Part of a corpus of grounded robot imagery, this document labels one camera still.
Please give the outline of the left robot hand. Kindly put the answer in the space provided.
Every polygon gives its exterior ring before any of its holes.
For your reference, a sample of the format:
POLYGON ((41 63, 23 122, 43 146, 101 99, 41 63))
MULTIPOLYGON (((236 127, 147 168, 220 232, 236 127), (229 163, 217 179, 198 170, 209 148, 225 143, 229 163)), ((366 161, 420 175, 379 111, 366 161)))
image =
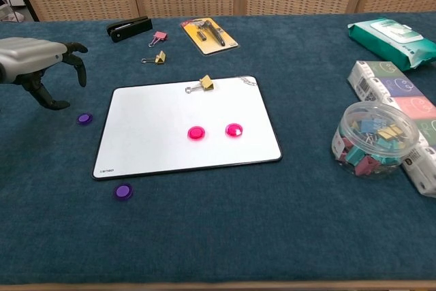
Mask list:
POLYGON ((67 101, 52 98, 42 83, 46 70, 58 63, 75 68, 81 87, 87 85, 83 60, 74 53, 88 48, 78 42, 52 42, 30 37, 8 37, 1 40, 1 83, 20 85, 44 108, 62 110, 67 101))

